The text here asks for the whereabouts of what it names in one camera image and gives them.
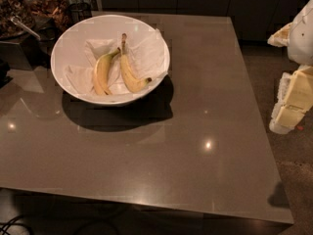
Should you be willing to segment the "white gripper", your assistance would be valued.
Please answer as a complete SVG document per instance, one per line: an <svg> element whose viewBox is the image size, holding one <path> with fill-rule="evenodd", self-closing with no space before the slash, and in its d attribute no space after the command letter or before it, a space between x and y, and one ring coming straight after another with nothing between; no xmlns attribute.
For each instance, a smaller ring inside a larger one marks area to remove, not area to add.
<svg viewBox="0 0 313 235"><path fill-rule="evenodd" d="M269 123L272 132L288 134L313 107L313 0L309 0L292 23L273 33L267 43L288 47L289 59L301 64L293 74L283 73Z"/></svg>

